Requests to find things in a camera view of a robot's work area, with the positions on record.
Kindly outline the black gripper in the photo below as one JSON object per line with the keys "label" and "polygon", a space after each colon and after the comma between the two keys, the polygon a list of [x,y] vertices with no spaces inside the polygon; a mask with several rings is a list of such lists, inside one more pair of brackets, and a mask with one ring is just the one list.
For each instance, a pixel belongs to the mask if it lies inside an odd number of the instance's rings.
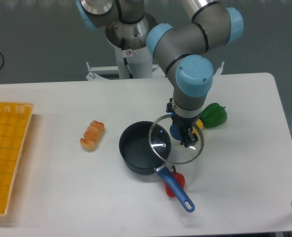
{"label": "black gripper", "polygon": [[172,135],[181,135],[181,145],[189,148],[198,142],[198,135],[193,133],[192,127],[199,119],[201,108],[196,110],[186,110],[181,108],[173,98],[169,99],[166,112],[171,115],[172,125],[170,132]]}

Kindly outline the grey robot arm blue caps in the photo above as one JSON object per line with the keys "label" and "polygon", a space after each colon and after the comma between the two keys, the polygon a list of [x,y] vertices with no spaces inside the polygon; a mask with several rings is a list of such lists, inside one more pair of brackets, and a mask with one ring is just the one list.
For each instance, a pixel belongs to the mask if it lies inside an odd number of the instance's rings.
{"label": "grey robot arm blue caps", "polygon": [[183,7],[191,22],[177,30],[158,24],[142,0],[78,0],[76,6],[89,29],[105,27],[121,79],[148,78],[153,61],[158,63],[174,88],[167,104],[171,134],[185,147],[195,145],[198,137],[192,129],[214,76],[212,64],[202,54],[242,35],[240,12],[216,0],[186,0]]}

